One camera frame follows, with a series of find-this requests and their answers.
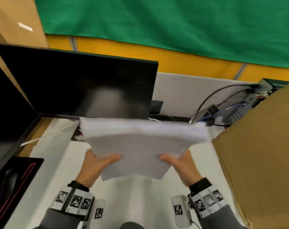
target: green curtain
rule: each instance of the green curtain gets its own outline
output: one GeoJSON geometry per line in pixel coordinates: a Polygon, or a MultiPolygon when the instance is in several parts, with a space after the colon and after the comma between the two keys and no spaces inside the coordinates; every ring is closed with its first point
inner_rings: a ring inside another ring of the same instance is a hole
{"type": "Polygon", "coordinates": [[[289,0],[35,0],[45,33],[289,68],[289,0]]]}

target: person's left hand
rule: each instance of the person's left hand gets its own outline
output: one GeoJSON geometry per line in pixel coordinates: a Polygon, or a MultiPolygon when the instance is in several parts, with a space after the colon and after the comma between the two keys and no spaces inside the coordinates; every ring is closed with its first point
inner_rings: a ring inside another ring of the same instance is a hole
{"type": "Polygon", "coordinates": [[[90,188],[93,186],[105,167],[120,160],[121,157],[120,154],[113,154],[109,157],[96,158],[93,151],[89,149],[86,151],[81,171],[75,180],[90,188]]]}

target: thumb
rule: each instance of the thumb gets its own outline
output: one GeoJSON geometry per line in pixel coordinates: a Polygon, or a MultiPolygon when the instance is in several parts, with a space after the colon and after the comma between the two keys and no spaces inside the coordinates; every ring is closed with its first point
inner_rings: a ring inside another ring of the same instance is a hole
{"type": "Polygon", "coordinates": [[[102,166],[105,168],[106,166],[120,160],[121,158],[122,158],[121,154],[112,154],[107,158],[102,158],[101,163],[102,163],[102,166]]]}
{"type": "Polygon", "coordinates": [[[159,157],[160,160],[169,163],[170,165],[173,165],[174,168],[177,168],[179,166],[179,161],[175,157],[173,157],[170,154],[162,154],[159,157]]]}

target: monitor screen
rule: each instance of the monitor screen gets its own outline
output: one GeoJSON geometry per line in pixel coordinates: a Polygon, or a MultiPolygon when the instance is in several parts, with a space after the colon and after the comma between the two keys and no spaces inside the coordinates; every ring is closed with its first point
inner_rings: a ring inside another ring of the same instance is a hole
{"type": "Polygon", "coordinates": [[[148,119],[158,62],[15,45],[0,55],[38,113],[148,119]]]}
{"type": "Polygon", "coordinates": [[[38,118],[0,68],[0,169],[14,155],[25,132],[38,118]]]}

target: yellow wall panel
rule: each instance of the yellow wall panel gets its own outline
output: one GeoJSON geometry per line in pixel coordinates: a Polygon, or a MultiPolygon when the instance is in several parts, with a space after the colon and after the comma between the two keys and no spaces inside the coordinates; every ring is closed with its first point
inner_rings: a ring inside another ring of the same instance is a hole
{"type": "Polygon", "coordinates": [[[76,37],[76,41],[81,52],[158,61],[159,72],[232,79],[242,64],[100,38],[76,37]]]}
{"type": "Polygon", "coordinates": [[[247,64],[238,80],[257,83],[262,78],[289,81],[289,68],[247,64]]]}
{"type": "Polygon", "coordinates": [[[46,34],[49,47],[52,49],[72,51],[70,36],[46,34]]]}

